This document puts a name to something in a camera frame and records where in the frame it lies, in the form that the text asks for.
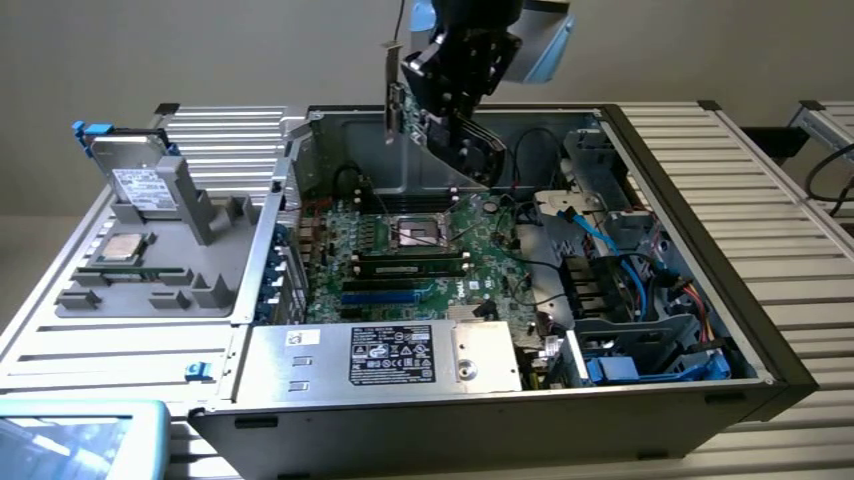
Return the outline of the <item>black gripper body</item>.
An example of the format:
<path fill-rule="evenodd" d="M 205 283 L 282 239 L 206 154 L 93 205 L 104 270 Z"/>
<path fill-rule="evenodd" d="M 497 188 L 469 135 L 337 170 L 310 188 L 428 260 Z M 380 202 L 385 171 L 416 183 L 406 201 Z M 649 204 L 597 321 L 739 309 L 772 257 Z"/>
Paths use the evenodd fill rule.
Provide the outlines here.
<path fill-rule="evenodd" d="M 521 47 L 509 33 L 520 1 L 432 1 L 426 46 L 401 61 L 418 107 L 437 117 L 472 115 L 493 93 Z"/>

